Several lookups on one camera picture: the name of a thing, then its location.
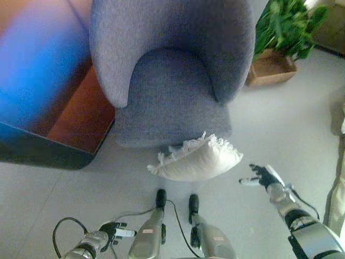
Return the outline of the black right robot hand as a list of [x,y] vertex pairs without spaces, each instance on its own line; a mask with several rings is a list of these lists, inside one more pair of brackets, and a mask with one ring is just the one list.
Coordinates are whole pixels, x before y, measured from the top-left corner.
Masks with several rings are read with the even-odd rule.
[[273,169],[272,166],[260,166],[256,164],[249,164],[250,170],[254,173],[254,176],[249,178],[241,178],[238,182],[244,186],[263,186],[265,190],[272,184],[279,184],[285,186],[284,181],[280,175]]

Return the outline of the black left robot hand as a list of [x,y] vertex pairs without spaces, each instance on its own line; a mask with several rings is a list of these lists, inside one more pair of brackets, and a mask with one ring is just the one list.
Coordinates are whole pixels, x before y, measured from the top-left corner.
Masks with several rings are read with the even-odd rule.
[[107,234],[107,245],[112,244],[116,238],[132,238],[137,235],[137,231],[127,229],[127,224],[124,222],[111,221],[103,224],[99,230]]

